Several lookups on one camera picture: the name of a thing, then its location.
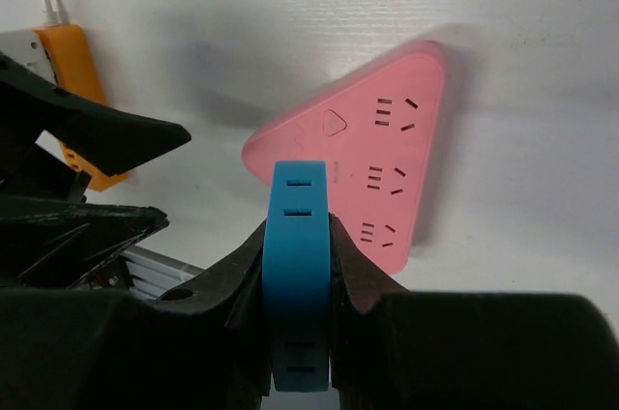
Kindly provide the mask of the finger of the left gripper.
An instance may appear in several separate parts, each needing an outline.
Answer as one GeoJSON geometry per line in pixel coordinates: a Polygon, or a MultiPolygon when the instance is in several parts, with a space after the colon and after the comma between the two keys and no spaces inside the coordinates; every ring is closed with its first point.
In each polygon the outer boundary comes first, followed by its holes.
{"type": "Polygon", "coordinates": [[[1,170],[13,173],[47,131],[106,175],[192,140],[181,125],[86,100],[1,56],[1,170]]]}
{"type": "Polygon", "coordinates": [[[72,288],[168,227],[154,207],[1,198],[1,284],[72,288]]]}

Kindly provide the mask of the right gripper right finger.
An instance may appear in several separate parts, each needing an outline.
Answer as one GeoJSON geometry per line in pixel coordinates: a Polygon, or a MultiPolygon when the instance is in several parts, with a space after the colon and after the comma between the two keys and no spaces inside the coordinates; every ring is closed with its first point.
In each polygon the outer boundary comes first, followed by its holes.
{"type": "Polygon", "coordinates": [[[618,342],[586,298],[423,292],[331,218],[332,383],[344,409],[614,409],[618,342]]]}

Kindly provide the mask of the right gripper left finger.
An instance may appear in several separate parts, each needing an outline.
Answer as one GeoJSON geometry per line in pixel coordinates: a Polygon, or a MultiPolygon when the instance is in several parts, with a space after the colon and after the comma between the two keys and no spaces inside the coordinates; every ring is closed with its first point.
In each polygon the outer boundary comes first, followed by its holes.
{"type": "Polygon", "coordinates": [[[1,292],[5,409],[256,409],[270,391],[264,228],[142,301],[117,289],[1,292]]]}

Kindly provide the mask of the blue plug adapter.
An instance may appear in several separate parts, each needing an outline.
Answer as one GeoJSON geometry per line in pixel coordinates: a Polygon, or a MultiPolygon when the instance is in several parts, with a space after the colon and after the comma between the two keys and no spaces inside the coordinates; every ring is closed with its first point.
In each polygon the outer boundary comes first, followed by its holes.
{"type": "Polygon", "coordinates": [[[331,233],[323,161],[275,164],[262,250],[262,295],[279,392],[329,389],[331,233]]]}

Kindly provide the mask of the white plug adapter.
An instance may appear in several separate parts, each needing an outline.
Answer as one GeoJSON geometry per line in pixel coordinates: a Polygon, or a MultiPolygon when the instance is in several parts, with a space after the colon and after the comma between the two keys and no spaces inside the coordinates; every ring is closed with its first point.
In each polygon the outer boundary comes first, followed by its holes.
{"type": "Polygon", "coordinates": [[[37,33],[30,29],[0,33],[1,51],[32,73],[56,84],[52,64],[37,33]]]}

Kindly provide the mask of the pink triangular power strip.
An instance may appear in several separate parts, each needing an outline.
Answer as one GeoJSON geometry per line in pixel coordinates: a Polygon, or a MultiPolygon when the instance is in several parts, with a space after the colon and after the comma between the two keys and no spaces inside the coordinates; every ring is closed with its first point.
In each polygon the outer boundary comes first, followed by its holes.
{"type": "Polygon", "coordinates": [[[324,161],[330,211],[365,256],[397,274],[412,245],[446,74],[439,44],[405,44],[260,127],[242,161],[265,184],[278,161],[324,161]]]}

